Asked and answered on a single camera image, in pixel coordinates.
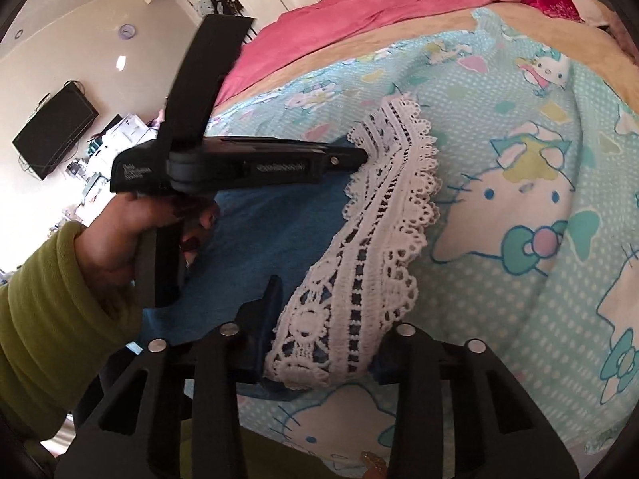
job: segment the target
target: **metal screw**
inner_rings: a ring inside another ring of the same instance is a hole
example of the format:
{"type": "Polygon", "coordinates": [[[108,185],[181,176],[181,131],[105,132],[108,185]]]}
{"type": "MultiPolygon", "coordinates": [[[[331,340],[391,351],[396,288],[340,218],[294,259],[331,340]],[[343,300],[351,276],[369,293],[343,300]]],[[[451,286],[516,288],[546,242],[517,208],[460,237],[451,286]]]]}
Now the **metal screw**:
{"type": "Polygon", "coordinates": [[[220,333],[224,336],[237,335],[240,332],[240,326],[235,323],[228,323],[220,328],[220,333]]]}
{"type": "Polygon", "coordinates": [[[397,333],[401,336],[413,336],[415,332],[417,332],[415,326],[407,324],[399,325],[396,329],[397,333]]]}
{"type": "Polygon", "coordinates": [[[156,338],[149,342],[149,351],[152,353],[161,353],[166,349],[166,340],[162,340],[161,338],[156,338]]]}
{"type": "Polygon", "coordinates": [[[468,349],[473,353],[482,354],[486,349],[486,344],[483,341],[475,338],[468,342],[468,349]]]}

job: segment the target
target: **teal bow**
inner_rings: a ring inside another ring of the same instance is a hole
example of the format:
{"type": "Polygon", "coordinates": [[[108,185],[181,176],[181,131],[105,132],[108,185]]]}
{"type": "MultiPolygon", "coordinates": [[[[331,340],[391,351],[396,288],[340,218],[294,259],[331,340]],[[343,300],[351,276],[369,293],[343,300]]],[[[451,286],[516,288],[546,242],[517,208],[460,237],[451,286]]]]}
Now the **teal bow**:
{"type": "Polygon", "coordinates": [[[568,220],[567,234],[573,241],[575,255],[579,261],[587,261],[592,249],[592,239],[599,231],[601,218],[595,211],[581,211],[568,220]]]}
{"type": "Polygon", "coordinates": [[[639,352],[633,346],[633,339],[633,330],[626,329],[601,369],[602,380],[610,380],[614,376],[619,378],[618,393],[628,387],[639,371],[639,352]]]}
{"type": "Polygon", "coordinates": [[[559,220],[550,227],[541,227],[536,231],[523,225],[512,227],[502,241],[502,262],[506,272],[511,275],[524,275],[534,270],[542,259],[553,257],[559,250],[567,225],[567,221],[559,220]],[[558,237],[557,249],[552,254],[540,255],[533,250],[533,238],[542,229],[550,229],[558,237]]]}

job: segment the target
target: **red cloth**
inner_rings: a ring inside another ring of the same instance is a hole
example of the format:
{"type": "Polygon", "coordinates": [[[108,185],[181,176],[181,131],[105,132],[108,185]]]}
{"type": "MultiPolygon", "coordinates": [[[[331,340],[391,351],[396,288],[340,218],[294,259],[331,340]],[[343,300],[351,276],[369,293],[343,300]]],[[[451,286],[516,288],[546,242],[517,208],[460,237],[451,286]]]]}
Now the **red cloth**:
{"type": "Polygon", "coordinates": [[[322,0],[292,10],[248,43],[228,75],[217,104],[293,61],[337,41],[392,23],[520,0],[322,0]]]}
{"type": "Polygon", "coordinates": [[[574,6],[572,0],[522,0],[522,4],[535,7],[551,18],[563,18],[583,23],[579,10],[574,6]]]}

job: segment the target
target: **fingernail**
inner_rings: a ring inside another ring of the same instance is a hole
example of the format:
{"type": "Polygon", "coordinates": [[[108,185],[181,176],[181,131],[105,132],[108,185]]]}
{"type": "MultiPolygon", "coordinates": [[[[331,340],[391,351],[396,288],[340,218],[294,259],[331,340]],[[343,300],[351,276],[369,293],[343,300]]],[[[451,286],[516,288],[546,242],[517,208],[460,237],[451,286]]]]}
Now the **fingernail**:
{"type": "Polygon", "coordinates": [[[191,252],[193,250],[197,250],[200,248],[200,240],[193,236],[192,238],[188,238],[186,241],[182,241],[180,243],[180,248],[183,252],[191,252]]]}
{"type": "Polygon", "coordinates": [[[209,215],[209,217],[202,219],[200,221],[200,225],[202,225],[202,227],[204,227],[206,230],[211,230],[213,227],[215,227],[215,224],[219,217],[220,208],[215,202],[213,202],[211,214],[209,215]]]}
{"type": "Polygon", "coordinates": [[[386,461],[373,452],[362,452],[360,454],[360,461],[365,465],[368,471],[375,471],[379,477],[386,477],[388,469],[386,468],[386,461]]]}

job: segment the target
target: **television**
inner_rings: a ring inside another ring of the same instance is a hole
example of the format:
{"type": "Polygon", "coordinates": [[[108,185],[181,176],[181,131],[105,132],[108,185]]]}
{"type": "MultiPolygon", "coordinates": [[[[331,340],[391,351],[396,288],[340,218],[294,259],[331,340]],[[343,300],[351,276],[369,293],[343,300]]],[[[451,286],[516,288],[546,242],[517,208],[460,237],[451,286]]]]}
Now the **television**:
{"type": "Polygon", "coordinates": [[[14,139],[24,163],[44,180],[98,116],[76,81],[51,97],[14,139]]]}

